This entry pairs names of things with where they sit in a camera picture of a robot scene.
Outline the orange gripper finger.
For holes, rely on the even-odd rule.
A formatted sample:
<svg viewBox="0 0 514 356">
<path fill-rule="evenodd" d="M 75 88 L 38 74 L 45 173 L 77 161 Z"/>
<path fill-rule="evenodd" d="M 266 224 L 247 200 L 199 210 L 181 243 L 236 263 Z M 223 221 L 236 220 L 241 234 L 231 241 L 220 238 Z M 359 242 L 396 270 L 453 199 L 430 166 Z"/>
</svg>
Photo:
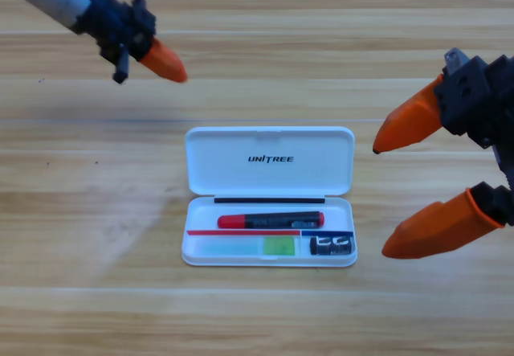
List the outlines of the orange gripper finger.
<svg viewBox="0 0 514 356">
<path fill-rule="evenodd" d="M 398 224 L 381 253 L 393 259 L 420 259 L 454 251 L 504 226 L 486 215 L 471 190 L 466 189 L 445 203 L 430 204 Z"/>
</svg>

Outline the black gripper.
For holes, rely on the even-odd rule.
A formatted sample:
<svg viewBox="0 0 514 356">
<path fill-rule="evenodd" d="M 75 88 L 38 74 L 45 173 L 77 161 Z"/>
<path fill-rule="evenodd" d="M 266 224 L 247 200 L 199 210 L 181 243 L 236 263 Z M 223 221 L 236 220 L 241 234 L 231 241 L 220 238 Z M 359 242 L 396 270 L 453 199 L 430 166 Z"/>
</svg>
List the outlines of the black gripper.
<svg viewBox="0 0 514 356">
<path fill-rule="evenodd" d="M 442 125 L 492 148 L 508 187 L 487 183 L 471 188 L 479 209 L 501 225 L 513 225 L 513 58 L 491 63 L 467 57 L 454 47 L 445 55 L 443 74 L 391 112 L 378 130 L 373 152 L 380 154 L 419 143 Z"/>
<path fill-rule="evenodd" d="M 180 58 L 156 34 L 156 16 L 145 0 L 90 0 L 75 21 L 75 33 L 90 35 L 100 56 L 116 69 L 112 79 L 122 84 L 129 76 L 129 59 L 134 58 L 163 79 L 184 83 L 188 76 Z"/>
</svg>

